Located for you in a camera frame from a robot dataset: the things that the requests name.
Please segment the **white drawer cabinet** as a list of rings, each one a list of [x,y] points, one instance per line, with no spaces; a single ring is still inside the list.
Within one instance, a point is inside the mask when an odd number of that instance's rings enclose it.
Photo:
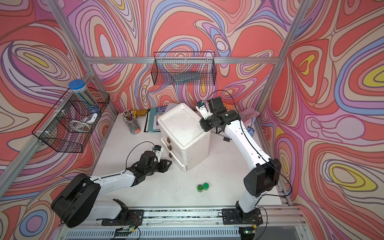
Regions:
[[[209,156],[210,136],[201,117],[186,104],[178,104],[158,118],[165,151],[182,172],[190,171]]]

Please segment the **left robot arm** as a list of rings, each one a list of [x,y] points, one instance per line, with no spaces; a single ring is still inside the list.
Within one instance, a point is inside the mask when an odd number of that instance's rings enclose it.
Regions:
[[[79,174],[53,200],[51,209],[69,228],[77,227],[86,221],[102,221],[104,226],[139,226],[141,220],[136,211],[119,199],[98,200],[109,192],[130,188],[142,183],[155,173],[165,173],[172,161],[161,159],[159,146],[145,151],[140,159],[125,170],[99,177]]]

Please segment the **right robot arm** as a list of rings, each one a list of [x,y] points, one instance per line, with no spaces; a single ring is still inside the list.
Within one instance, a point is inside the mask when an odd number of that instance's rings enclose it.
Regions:
[[[246,188],[240,200],[236,203],[239,217],[251,214],[256,209],[261,198],[268,194],[279,182],[281,163],[261,149],[251,135],[246,131],[243,121],[236,111],[226,111],[214,114],[206,107],[196,107],[200,115],[201,127],[205,132],[220,128],[235,143],[246,160],[250,172],[244,177]]]

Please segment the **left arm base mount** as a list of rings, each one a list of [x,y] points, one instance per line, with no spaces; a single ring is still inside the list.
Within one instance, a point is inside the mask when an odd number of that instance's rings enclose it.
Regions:
[[[113,199],[121,210],[114,219],[102,219],[102,226],[141,226],[144,219],[144,210],[130,210],[126,204],[119,199]]]

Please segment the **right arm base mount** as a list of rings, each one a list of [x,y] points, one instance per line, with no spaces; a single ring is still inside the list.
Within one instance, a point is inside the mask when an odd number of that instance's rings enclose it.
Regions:
[[[224,225],[259,226],[264,223],[259,208],[249,213],[243,213],[241,209],[222,209],[218,215],[223,219]]]

